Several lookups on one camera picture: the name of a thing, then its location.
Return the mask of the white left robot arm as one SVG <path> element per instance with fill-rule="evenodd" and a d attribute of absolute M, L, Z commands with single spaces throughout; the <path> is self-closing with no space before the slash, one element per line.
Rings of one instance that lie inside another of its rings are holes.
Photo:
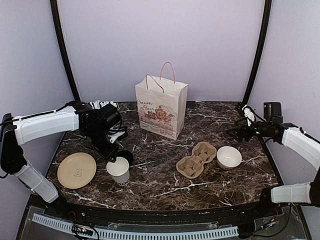
<path fill-rule="evenodd" d="M 58 217 L 67 218 L 70 206 L 62 200 L 54 184 L 24 157 L 22 145 L 57 133 L 80 131 L 104 160 L 114 162 L 119 149 L 117 139 L 128 135 L 122 123 L 114 102 L 73 100 L 59 109 L 27 116 L 14 117 L 7 113 L 0 124 L 0 168 L 51 204 L 51 210 Z"/>

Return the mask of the white paper coffee cup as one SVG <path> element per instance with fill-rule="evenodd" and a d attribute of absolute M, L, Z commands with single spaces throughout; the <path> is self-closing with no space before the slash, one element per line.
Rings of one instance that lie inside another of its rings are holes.
<path fill-rule="evenodd" d="M 130 182 L 129 162 L 124 158 L 117 156 L 115 162 L 106 164 L 106 171 L 119 186 L 126 186 Z"/>

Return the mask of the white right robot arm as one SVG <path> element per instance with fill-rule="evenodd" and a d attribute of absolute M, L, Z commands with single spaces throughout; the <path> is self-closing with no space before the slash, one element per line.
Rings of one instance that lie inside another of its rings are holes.
<path fill-rule="evenodd" d="M 266 217 L 274 210 L 275 204 L 298 203 L 314 207 L 320 206 L 320 141 L 310 136 L 290 122 L 283 122 L 280 102 L 265 102 L 263 118 L 258 116 L 248 105 L 240 105 L 242 125 L 230 128 L 226 133 L 237 142 L 249 142 L 256 137 L 262 143 L 267 138 L 283 145 L 309 162 L 317 171 L 312 182 L 267 187 L 261 191 L 259 201 L 255 205 L 255 213 Z"/>

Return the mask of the black plastic cup lid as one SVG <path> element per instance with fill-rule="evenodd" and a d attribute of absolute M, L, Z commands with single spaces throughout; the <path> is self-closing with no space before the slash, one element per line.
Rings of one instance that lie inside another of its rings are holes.
<path fill-rule="evenodd" d="M 118 156 L 118 157 L 125 158 L 125 159 L 128 161 L 128 163 L 129 163 L 130 166 L 131 166 L 131 165 L 133 164 L 133 162 L 134 162 L 134 156 L 133 156 L 133 154 L 132 154 L 130 151 L 128 151 L 128 150 L 121 150 L 121 151 L 119 151 L 119 152 L 117 153 L 117 156 Z"/>

